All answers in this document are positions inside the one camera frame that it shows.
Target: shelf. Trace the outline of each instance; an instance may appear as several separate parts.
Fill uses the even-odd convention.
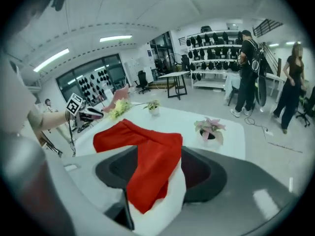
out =
[[[191,73],[207,73],[207,74],[223,74],[223,75],[228,75],[228,74],[238,74],[238,72],[232,72],[231,70],[201,70],[197,69],[195,71],[191,71]]]
[[[187,36],[186,38],[197,37],[198,35],[199,35],[201,38],[205,38],[205,34],[207,34],[209,38],[212,38],[213,33],[216,33],[216,34],[218,35],[218,37],[222,37],[223,32],[226,32],[229,37],[233,37],[233,36],[234,36],[234,37],[238,37],[238,32],[239,32],[239,30],[234,30],[234,29],[214,30],[214,31],[209,31],[209,32],[203,32],[203,33],[194,34],[194,35],[191,35],[191,36]]]
[[[193,51],[193,50],[200,50],[200,49],[208,49],[208,48],[223,48],[223,47],[235,47],[235,48],[241,48],[242,45],[208,45],[208,46],[201,46],[201,47],[195,47],[195,48],[191,48],[189,49],[189,51]]]
[[[224,89],[225,79],[207,79],[197,81],[192,84],[193,87]]]
[[[202,62],[236,62],[237,59],[204,59],[204,60],[194,60],[191,63],[202,63]]]

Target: black office chair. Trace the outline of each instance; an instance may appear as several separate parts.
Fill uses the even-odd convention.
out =
[[[301,93],[302,97],[304,97],[305,95],[305,92],[302,92]],[[308,99],[308,98],[300,98],[300,102],[304,108],[304,112],[300,112],[300,111],[296,111],[298,113],[298,115],[296,116],[296,118],[299,118],[301,117],[304,122],[305,122],[305,125],[304,127],[307,127],[307,126],[310,126],[311,123],[310,121],[307,119],[307,116],[310,116],[310,117],[314,117],[314,111],[313,111],[313,107],[315,105],[315,87],[313,87],[313,91],[312,91],[312,94],[311,94],[311,97]]]
[[[138,78],[139,78],[139,85],[137,85],[137,88],[141,88],[142,90],[139,91],[139,93],[142,92],[144,94],[145,91],[151,91],[147,86],[148,82],[146,79],[146,73],[144,71],[138,72]]]
[[[231,95],[230,95],[230,100],[228,101],[228,106],[230,105],[231,100],[233,99],[234,94],[236,94],[236,93],[238,93],[238,89],[235,88],[234,86],[232,86],[232,93],[231,93]]]

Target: white shelving unit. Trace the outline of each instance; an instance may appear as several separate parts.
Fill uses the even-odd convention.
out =
[[[205,44],[204,42],[204,36],[205,34],[208,35],[208,37],[211,39],[213,37],[213,33],[216,33],[218,37],[222,37],[223,33],[226,32],[229,40],[231,39],[236,39],[238,37],[238,30],[215,30],[215,31],[210,31],[210,32],[205,32],[205,33],[198,33],[194,34],[191,36],[187,36],[186,39],[194,37],[196,38],[198,35],[203,39],[203,45]],[[237,49],[240,49],[242,45],[235,45],[235,44],[223,44],[223,45],[207,45],[207,46],[201,46],[201,47],[193,47],[192,45],[188,47],[188,52],[193,51],[193,50],[201,50],[201,49],[215,49],[215,48],[223,48],[223,47],[228,47],[232,48],[235,47]],[[204,59],[204,60],[193,60],[190,59],[190,63],[196,64],[196,63],[209,63],[209,62],[236,62],[237,59]],[[201,70],[201,69],[196,69],[195,71],[190,71],[191,74],[191,86],[194,89],[195,87],[207,87],[207,88],[218,88],[218,89],[224,89],[225,85],[225,80],[228,74],[237,74],[237,72],[232,72],[230,69],[229,70],[209,70],[208,68],[206,70]],[[192,75],[193,74],[215,74],[218,75],[219,78],[202,78],[200,81],[199,80],[193,80]]]

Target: fluorescent light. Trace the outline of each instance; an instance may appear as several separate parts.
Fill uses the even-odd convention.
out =
[[[115,39],[128,39],[131,38],[132,35],[126,35],[126,36],[113,36],[113,37],[103,37],[99,41],[104,42],[104,41],[109,41],[109,40],[115,40]]]
[[[100,69],[103,69],[103,68],[105,68],[105,66],[101,66],[101,67],[99,67],[97,69],[94,69],[94,71],[97,71],[97,70],[100,70]]]
[[[82,77],[83,77],[83,75],[80,75],[79,77],[77,77],[77,80],[80,79],[80,78],[82,78]],[[69,81],[69,82],[68,82],[68,85],[70,85],[70,84],[73,83],[73,82],[75,82],[75,79]]]
[[[65,54],[67,54],[67,53],[69,53],[69,49],[68,49],[68,48],[65,49],[65,50],[63,50],[63,51],[61,51],[61,52],[59,52],[59,53],[57,53],[57,54],[55,54],[55,55],[53,55],[52,57],[50,57],[49,59],[47,59],[46,61],[44,61],[42,64],[40,64],[38,67],[36,67],[36,68],[34,69],[34,72],[37,73],[39,70],[43,69],[43,68],[44,68],[45,66],[47,66],[49,63],[53,62],[54,60],[60,58],[61,56],[65,55]]]

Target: window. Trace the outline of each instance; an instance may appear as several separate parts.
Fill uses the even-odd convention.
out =
[[[94,106],[106,100],[106,90],[114,92],[124,87],[126,75],[116,54],[85,63],[56,80],[66,101],[75,93]]]

